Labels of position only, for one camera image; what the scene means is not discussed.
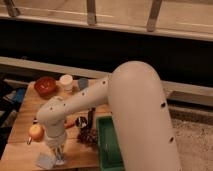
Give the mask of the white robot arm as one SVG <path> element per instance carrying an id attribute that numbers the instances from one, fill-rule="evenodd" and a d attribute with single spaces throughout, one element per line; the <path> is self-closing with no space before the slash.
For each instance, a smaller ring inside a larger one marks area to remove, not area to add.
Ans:
<path id="1" fill-rule="evenodd" d="M 68 99 L 55 96 L 37 112 L 48 146 L 65 141 L 65 118 L 102 104 L 109 106 L 125 171 L 182 171 L 161 80 L 141 61 L 118 66 L 112 74 Z"/>

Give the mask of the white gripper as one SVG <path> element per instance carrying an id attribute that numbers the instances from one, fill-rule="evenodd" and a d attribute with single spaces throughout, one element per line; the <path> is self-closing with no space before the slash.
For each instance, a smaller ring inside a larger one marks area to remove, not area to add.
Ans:
<path id="1" fill-rule="evenodd" d="M 45 143 L 48 147 L 51 148 L 51 153 L 54 156 L 55 162 L 57 162 L 58 158 L 59 158 L 59 163 L 61 165 L 65 163 L 62 144 L 65 143 L 66 139 L 67 139 L 66 132 L 64 132 L 62 135 L 60 135 L 58 137 L 49 137 L 48 135 L 45 135 Z"/>

